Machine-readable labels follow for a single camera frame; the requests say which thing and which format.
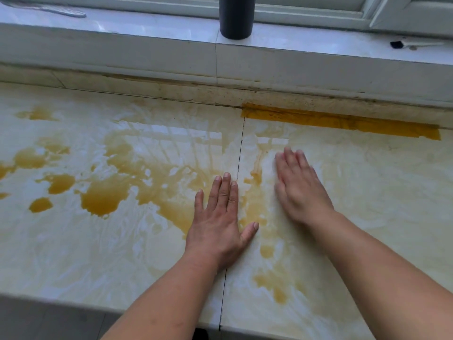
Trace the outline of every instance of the black cylinder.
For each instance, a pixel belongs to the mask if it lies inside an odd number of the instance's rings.
[[[245,39],[252,34],[256,0],[219,0],[220,33],[228,39]]]

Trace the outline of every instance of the hand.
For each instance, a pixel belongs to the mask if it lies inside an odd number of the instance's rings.
[[[285,148],[275,155],[279,181],[275,192],[288,216],[311,226],[323,214],[334,211],[332,201],[303,151]]]
[[[203,190],[195,196],[195,215],[186,240],[185,254],[201,260],[214,260],[217,270],[230,267],[255,236],[259,224],[252,222],[239,233],[237,210],[239,191],[237,183],[230,184],[225,173],[212,184],[206,209],[203,208]]]

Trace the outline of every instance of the gray floor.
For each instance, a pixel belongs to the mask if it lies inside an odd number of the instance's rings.
[[[2,340],[98,340],[120,314],[0,296]],[[210,340],[258,340],[230,332],[208,331]]]

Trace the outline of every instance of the yellow tape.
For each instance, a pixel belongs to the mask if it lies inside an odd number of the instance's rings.
[[[250,119],[274,120],[285,123],[320,126],[333,129],[359,130],[363,132],[372,132],[374,134],[415,138],[423,136],[430,140],[441,140],[438,125],[412,123],[401,120],[291,110],[253,104],[244,104],[241,116]]]

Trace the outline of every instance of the forearm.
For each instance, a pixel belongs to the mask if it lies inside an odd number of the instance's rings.
[[[312,227],[378,339],[446,339],[453,295],[422,271],[333,212]]]
[[[190,340],[216,274],[217,267],[209,258],[184,254],[131,305],[103,340]]]

